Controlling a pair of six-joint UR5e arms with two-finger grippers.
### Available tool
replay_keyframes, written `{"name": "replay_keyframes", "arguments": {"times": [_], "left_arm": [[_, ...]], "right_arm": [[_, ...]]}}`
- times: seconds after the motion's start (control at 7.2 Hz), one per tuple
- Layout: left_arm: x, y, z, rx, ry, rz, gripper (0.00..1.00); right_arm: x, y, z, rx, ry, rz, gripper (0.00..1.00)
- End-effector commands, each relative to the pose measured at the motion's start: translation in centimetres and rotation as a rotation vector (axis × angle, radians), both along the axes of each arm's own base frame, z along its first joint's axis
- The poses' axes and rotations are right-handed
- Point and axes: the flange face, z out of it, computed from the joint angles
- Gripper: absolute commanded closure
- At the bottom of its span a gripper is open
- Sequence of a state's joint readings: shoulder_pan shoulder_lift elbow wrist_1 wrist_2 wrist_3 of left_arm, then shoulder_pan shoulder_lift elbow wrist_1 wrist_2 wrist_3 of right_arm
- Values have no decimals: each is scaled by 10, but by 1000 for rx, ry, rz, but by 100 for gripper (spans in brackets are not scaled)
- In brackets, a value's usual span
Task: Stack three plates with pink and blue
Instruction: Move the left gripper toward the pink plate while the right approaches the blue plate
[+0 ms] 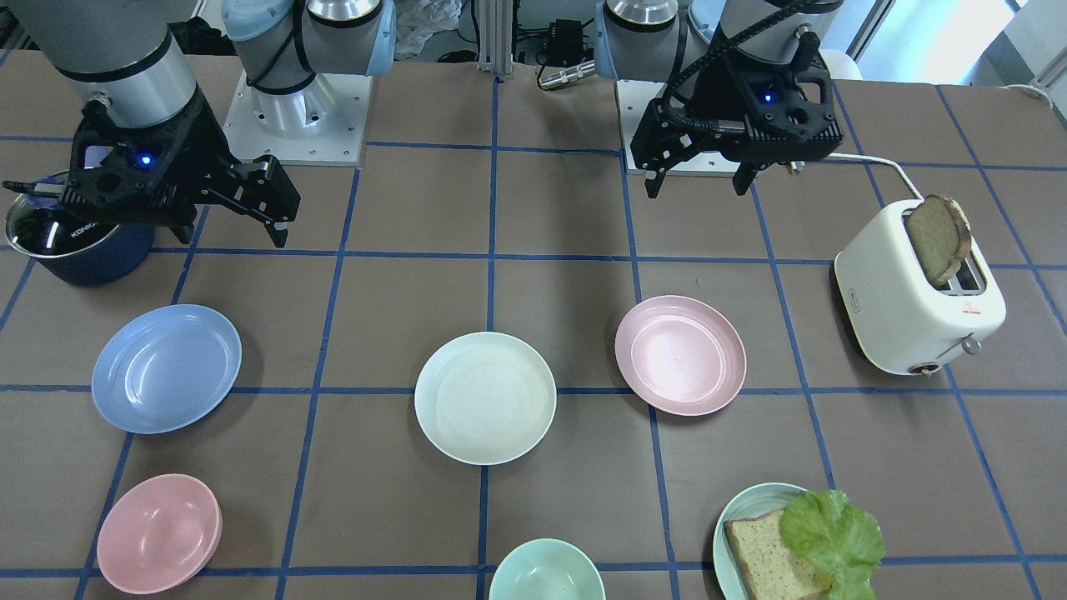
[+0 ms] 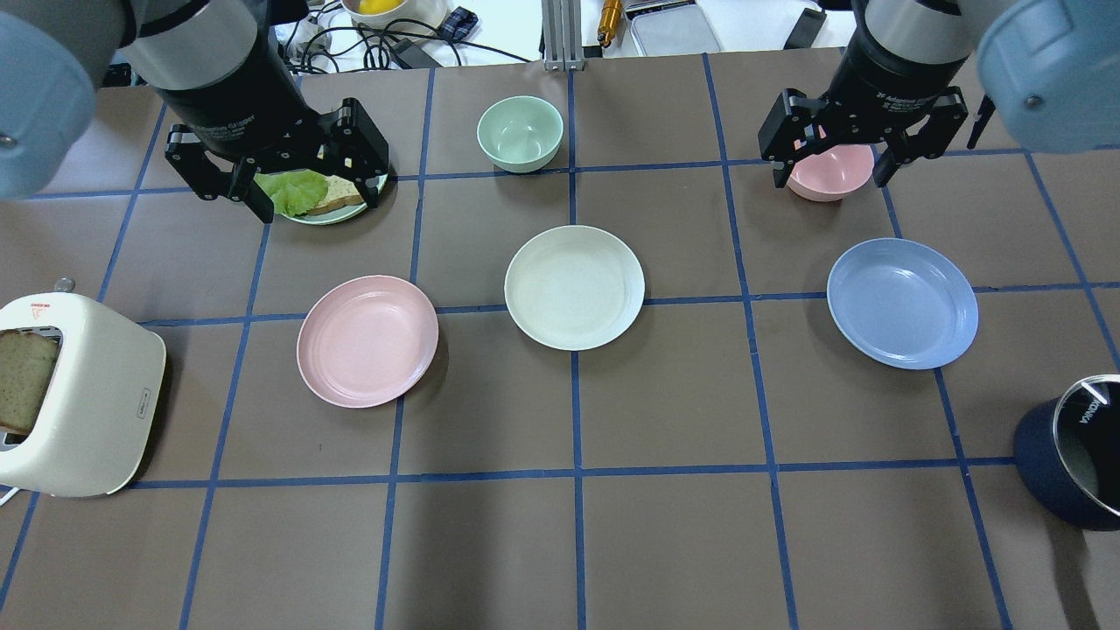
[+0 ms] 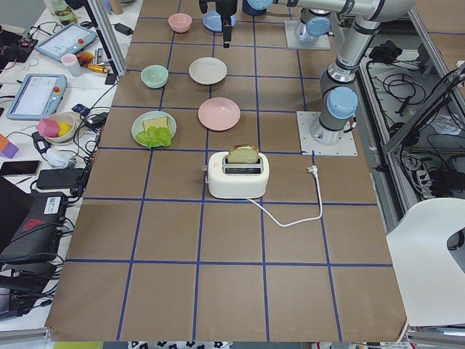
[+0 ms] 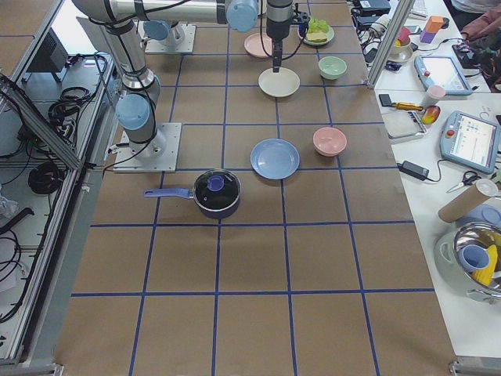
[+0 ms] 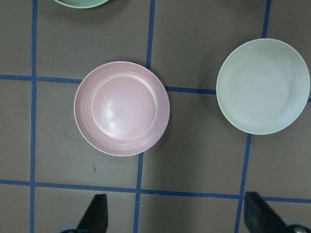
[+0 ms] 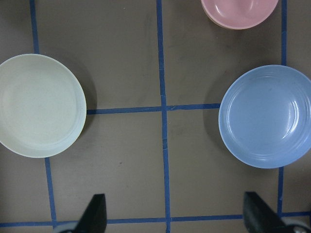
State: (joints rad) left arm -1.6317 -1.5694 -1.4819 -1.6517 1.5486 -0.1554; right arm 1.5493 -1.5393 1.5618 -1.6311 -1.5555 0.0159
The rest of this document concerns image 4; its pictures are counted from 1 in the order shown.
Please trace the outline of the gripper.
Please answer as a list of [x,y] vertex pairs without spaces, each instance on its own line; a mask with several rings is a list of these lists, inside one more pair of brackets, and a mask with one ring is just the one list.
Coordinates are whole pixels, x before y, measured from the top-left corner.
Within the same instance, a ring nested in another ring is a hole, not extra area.
[[268,0],[266,11],[266,33],[272,39],[272,72],[279,73],[283,58],[283,39],[290,33],[291,26],[299,26],[301,36],[308,29],[310,16],[299,9],[291,0]]

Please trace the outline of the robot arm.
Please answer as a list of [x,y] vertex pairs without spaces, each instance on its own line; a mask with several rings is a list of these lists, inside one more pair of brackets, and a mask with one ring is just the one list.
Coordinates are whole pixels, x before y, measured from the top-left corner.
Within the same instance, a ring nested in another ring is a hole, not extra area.
[[165,138],[154,120],[160,83],[146,65],[136,20],[170,26],[177,21],[227,24],[249,31],[258,19],[256,1],[75,1],[91,24],[100,28],[121,74],[127,94],[115,113],[128,136],[133,156],[151,158],[162,154]]
[[134,7],[148,38],[173,43],[182,40],[169,36],[182,20],[227,24],[233,30],[248,32],[262,22],[261,12],[265,11],[266,25],[259,26],[259,33],[271,40],[271,50],[265,55],[272,58],[274,73],[280,72],[282,62],[288,59],[283,56],[283,40],[290,28],[298,27],[301,38],[305,38],[310,20],[309,14],[292,1],[135,1]]

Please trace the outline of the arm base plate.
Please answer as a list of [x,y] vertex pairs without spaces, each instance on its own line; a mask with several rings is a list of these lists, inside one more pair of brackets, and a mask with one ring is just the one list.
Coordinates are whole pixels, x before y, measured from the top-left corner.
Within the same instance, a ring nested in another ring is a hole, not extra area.
[[118,173],[175,172],[182,133],[181,123],[157,123],[157,135],[148,147],[130,143],[122,132],[121,142],[125,147],[117,150],[113,171]]
[[143,24],[144,47],[147,54],[192,53],[196,26],[189,23],[148,21]]

